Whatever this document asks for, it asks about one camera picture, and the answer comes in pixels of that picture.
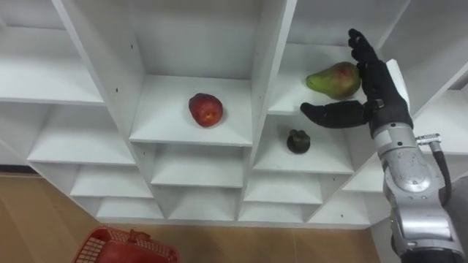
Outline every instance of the dark green fruit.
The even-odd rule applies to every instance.
[[[293,129],[287,137],[286,145],[293,153],[305,153],[310,148],[310,137],[303,130]]]

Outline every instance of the robotic hand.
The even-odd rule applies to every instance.
[[[301,111],[319,126],[343,129],[369,123],[382,168],[384,193],[392,206],[392,247],[402,262],[463,262],[464,252],[452,221],[439,200],[439,181],[419,145],[431,146],[445,178],[450,177],[437,137],[415,138],[408,105],[364,35],[349,31],[349,46],[367,102],[324,106],[303,103]],[[442,203],[446,204],[450,196]]]
[[[314,123],[325,128],[343,129],[369,122],[371,134],[386,123],[405,123],[413,127],[406,101],[393,84],[385,63],[378,59],[374,48],[355,29],[349,32],[351,55],[358,62],[363,91],[367,102],[345,101],[325,106],[309,103],[301,105],[301,111]]]

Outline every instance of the cable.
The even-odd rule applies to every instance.
[[[452,181],[450,179],[450,172],[448,171],[448,166],[445,160],[445,155],[444,155],[444,152],[442,152],[442,149],[439,143],[431,142],[429,146],[431,147],[431,150],[432,150],[432,156],[436,160],[437,166],[439,167],[440,172],[442,173],[442,176],[444,178],[445,195],[440,203],[442,204],[443,207],[446,207],[448,203],[450,202],[450,199],[452,198]]]

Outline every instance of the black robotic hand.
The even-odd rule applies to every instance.
[[[386,123],[405,122],[412,127],[407,104],[399,95],[385,63],[378,59],[374,48],[362,33],[348,32],[351,55],[357,68],[367,102],[344,101],[316,106],[304,102],[301,111],[311,121],[325,128],[343,129],[370,122],[371,133]]]

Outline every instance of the wooden floor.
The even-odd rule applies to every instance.
[[[98,223],[42,178],[0,176],[0,262],[71,262]],[[173,245],[181,262],[378,263],[369,230],[114,225]]]

